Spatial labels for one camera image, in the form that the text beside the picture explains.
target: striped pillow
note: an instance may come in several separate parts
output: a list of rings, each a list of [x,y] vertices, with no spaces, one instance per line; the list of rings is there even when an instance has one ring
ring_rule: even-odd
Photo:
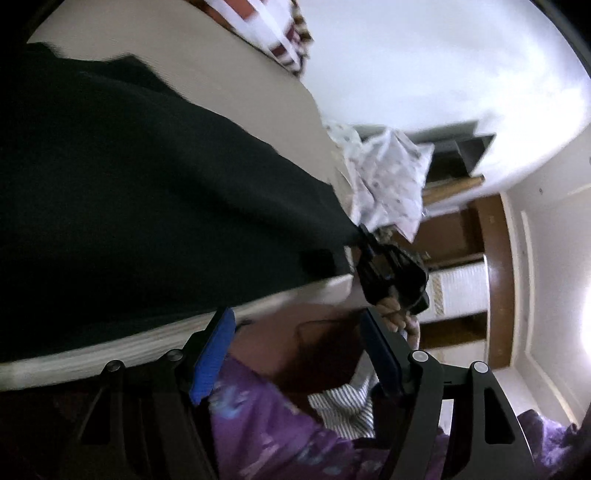
[[[187,1],[290,72],[303,71],[312,37],[296,0]]]

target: black fabric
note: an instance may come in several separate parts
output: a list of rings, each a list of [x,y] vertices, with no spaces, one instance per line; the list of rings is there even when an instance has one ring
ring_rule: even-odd
[[[332,188],[139,60],[3,70],[0,361],[349,271]]]

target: hand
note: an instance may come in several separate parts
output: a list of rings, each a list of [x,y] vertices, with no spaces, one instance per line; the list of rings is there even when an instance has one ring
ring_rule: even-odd
[[[392,332],[407,331],[407,342],[412,350],[418,349],[421,330],[414,315],[404,311],[395,297],[386,297],[375,306],[379,314],[387,321],[388,329]]]

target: purple blanket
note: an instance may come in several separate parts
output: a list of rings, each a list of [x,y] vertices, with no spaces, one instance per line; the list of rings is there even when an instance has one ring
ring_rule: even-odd
[[[388,455],[355,449],[231,356],[210,397],[210,412],[220,480],[377,479]],[[591,479],[589,417],[577,430],[532,410],[519,416],[540,479]],[[427,480],[440,478],[446,449],[447,436],[441,434]]]

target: wall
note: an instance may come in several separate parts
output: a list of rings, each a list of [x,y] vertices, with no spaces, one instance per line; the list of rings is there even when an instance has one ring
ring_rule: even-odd
[[[543,413],[591,401],[591,127],[505,195],[516,270],[515,366]]]
[[[299,3],[315,40],[303,82],[321,111],[408,132],[459,122],[496,132],[475,172],[481,196],[524,178],[591,119],[591,80],[529,0]]]

